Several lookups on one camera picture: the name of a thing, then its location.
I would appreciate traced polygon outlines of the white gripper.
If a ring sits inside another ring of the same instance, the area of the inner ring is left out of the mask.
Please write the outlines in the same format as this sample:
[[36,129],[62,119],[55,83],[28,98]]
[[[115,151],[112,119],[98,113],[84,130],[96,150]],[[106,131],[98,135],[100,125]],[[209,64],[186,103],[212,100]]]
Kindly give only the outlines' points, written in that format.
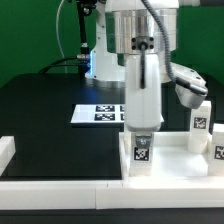
[[[131,132],[155,132],[161,127],[162,101],[159,59],[156,54],[146,56],[145,87],[140,87],[140,55],[129,55],[125,76],[125,125]],[[153,135],[135,136],[138,149],[148,149]]]

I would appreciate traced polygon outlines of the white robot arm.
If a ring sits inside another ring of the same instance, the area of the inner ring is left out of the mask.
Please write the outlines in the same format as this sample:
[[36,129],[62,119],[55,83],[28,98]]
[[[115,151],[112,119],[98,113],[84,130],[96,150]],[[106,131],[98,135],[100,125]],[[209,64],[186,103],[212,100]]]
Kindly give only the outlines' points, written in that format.
[[176,47],[178,0],[105,0],[97,4],[97,42],[86,81],[125,89],[125,130],[148,149],[161,127],[161,83]]

